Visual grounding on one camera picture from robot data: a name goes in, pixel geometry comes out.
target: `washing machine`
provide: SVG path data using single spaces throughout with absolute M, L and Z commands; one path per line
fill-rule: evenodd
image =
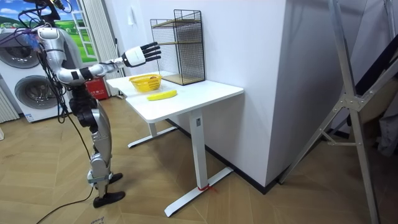
M 0 40 L 15 29 L 2 29 Z M 58 103 L 36 52 L 22 35 L 0 45 L 0 73 L 29 122 L 58 115 Z M 65 94 L 69 106 L 69 97 Z

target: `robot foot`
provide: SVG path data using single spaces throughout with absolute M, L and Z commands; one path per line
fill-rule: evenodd
M 93 202 L 94 208 L 120 201 L 126 196 L 124 192 L 106 193 L 103 198 L 96 197 Z
M 123 174 L 122 173 L 117 173 L 117 174 L 113 174 L 112 179 L 109 180 L 109 184 L 113 184 L 116 181 L 122 179 Z

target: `banana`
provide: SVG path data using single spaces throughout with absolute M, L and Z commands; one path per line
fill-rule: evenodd
M 148 96 L 147 99 L 148 100 L 163 100 L 163 99 L 171 98 L 171 97 L 175 96 L 176 94 L 177 94 L 176 90 L 170 90 L 170 91 L 166 91 L 163 93 L 152 94 L 152 95 Z

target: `red cable tie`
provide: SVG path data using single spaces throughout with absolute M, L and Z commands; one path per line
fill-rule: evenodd
M 210 184 L 207 184 L 204 188 L 200 188 L 200 187 L 198 187 L 198 189 L 200 190 L 200 191 L 204 191 L 204 190 L 207 190 L 207 189 L 209 189 L 209 190 L 213 190 L 214 192 L 216 192 L 216 193 L 218 193 L 218 191 L 217 191 L 217 189 L 215 189 L 214 187 L 212 187 L 212 186 L 210 186 Z

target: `humanoid robot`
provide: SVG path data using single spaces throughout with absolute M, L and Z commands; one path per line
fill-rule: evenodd
M 70 108 L 83 127 L 89 127 L 93 140 L 94 153 L 91 155 L 91 169 L 88 182 L 98 190 L 94 199 L 95 208 L 117 202 L 124 192 L 108 192 L 108 185 L 123 177 L 122 173 L 111 172 L 112 140 L 109 119 L 98 100 L 87 91 L 85 82 L 94 78 L 102 78 L 107 73 L 115 72 L 123 67 L 137 67 L 159 59 L 160 49 L 157 43 L 142 47 L 134 47 L 126 51 L 122 57 L 83 67 L 80 52 L 76 43 L 66 31 L 54 26 L 54 20 L 60 19 L 52 0 L 25 0 L 36 3 L 37 8 L 48 6 L 52 13 L 42 16 L 46 26 L 39 27 L 37 39 L 42 48 L 41 58 L 45 60 L 56 81 L 72 94 Z

